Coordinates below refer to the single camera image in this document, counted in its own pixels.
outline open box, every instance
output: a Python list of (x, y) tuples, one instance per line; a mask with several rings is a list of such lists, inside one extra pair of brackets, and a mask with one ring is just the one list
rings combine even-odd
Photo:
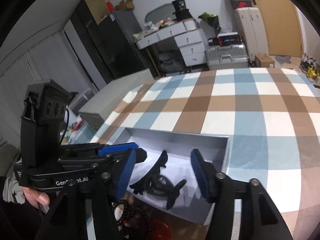
[(175, 133), (157, 130), (125, 128), (113, 144), (135, 142), (147, 152), (147, 159), (137, 163), (133, 169), (129, 185), (140, 180), (156, 163), (161, 152), (168, 152), (166, 168), (161, 168), (160, 174), (166, 176), (174, 185), (182, 179), (187, 183), (180, 190), (174, 206), (166, 210), (166, 198), (152, 196), (147, 192), (143, 195), (133, 194), (131, 188), (127, 191), (136, 198), (171, 215), (198, 224), (208, 224), (212, 216), (212, 204), (201, 197), (200, 189), (194, 175), (190, 153), (199, 149), (204, 160), (213, 163), (217, 171), (226, 173), (228, 138), (211, 137), (187, 133)]

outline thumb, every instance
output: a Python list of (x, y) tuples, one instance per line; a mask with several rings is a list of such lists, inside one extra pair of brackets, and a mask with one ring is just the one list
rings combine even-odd
[(32, 198), (34, 198), (34, 200), (41, 203), (42, 205), (47, 206), (50, 203), (48, 195), (44, 192), (38, 192), (32, 188), (27, 187), (23, 188), (23, 192), (27, 195), (30, 195)]

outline human hand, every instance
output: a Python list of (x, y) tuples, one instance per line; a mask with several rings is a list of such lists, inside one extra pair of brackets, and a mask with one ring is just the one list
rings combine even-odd
[(50, 199), (44, 192), (38, 192), (30, 187), (22, 187), (23, 193), (28, 202), (35, 208), (38, 208), (38, 202), (42, 205), (49, 205)]

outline wooden door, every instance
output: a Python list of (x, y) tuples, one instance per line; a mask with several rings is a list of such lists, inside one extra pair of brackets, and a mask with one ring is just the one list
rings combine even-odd
[(255, 0), (265, 25), (269, 54), (301, 57), (302, 35), (295, 5), (290, 0)]

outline brown box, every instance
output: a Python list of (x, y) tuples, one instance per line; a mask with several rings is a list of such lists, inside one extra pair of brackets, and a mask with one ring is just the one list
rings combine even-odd
[(110, 13), (105, 0), (84, 0), (84, 1), (87, 4), (97, 24), (99, 24), (102, 21), (102, 19)]
[(256, 55), (256, 64), (257, 67), (275, 67), (275, 61), (268, 55)]
[(133, 10), (134, 5), (133, 5), (133, 0), (122, 0), (118, 5), (116, 5), (115, 9), (120, 11), (120, 10)]

